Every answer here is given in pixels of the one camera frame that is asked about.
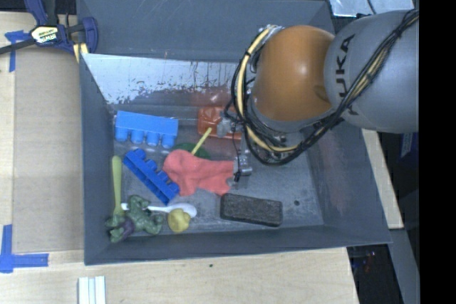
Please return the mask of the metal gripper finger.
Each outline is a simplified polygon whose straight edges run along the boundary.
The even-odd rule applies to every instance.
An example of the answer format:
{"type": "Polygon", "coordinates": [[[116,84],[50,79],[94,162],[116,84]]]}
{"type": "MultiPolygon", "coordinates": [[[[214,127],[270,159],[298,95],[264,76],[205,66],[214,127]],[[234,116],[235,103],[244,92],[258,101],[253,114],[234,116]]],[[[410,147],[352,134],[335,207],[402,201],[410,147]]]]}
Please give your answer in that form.
{"type": "Polygon", "coordinates": [[[247,185],[252,172],[250,155],[237,155],[234,158],[233,185],[247,185]]]}
{"type": "Polygon", "coordinates": [[[220,121],[217,123],[217,137],[218,138],[232,138],[233,137],[233,122],[235,119],[234,113],[231,111],[221,111],[219,114],[220,121]]]}

